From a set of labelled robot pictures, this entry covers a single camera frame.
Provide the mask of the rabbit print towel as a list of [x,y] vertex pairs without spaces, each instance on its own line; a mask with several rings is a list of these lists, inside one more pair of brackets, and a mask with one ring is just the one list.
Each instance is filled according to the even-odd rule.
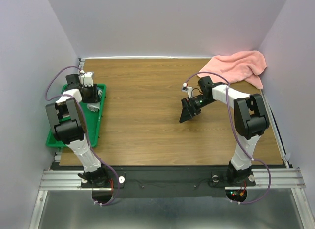
[[87,103],[87,109],[90,110],[91,112],[99,112],[100,111],[100,104],[101,104],[101,98],[103,96],[103,89],[97,88],[98,91],[98,96],[100,101],[97,103]]

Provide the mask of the pink towel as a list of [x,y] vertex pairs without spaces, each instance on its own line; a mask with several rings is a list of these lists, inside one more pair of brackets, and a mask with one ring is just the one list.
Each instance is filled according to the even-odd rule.
[[246,81],[262,90],[260,75],[267,68],[264,55],[259,51],[241,51],[232,55],[213,56],[200,70],[198,77],[210,76],[215,83],[222,82],[222,76],[229,83]]

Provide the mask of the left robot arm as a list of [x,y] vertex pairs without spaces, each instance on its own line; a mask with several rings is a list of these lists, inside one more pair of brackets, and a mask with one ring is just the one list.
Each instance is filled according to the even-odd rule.
[[93,81],[93,76],[93,72],[83,71],[66,76],[65,90],[45,109],[55,140],[70,148],[84,167],[79,177],[93,186],[104,187],[109,183],[110,175],[91,150],[87,117],[82,108],[85,106],[88,113],[101,116],[105,94]]

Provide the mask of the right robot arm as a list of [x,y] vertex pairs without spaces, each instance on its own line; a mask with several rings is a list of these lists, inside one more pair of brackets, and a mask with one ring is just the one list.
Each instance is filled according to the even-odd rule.
[[225,180],[232,185],[245,181],[251,174],[256,145],[269,128],[270,122],[260,94],[247,94],[230,87],[226,80],[213,82],[209,76],[198,80],[201,93],[193,95],[193,88],[184,83],[182,91],[187,97],[181,100],[183,123],[200,114],[201,109],[215,101],[227,105],[232,132],[237,142],[234,155],[227,167]]

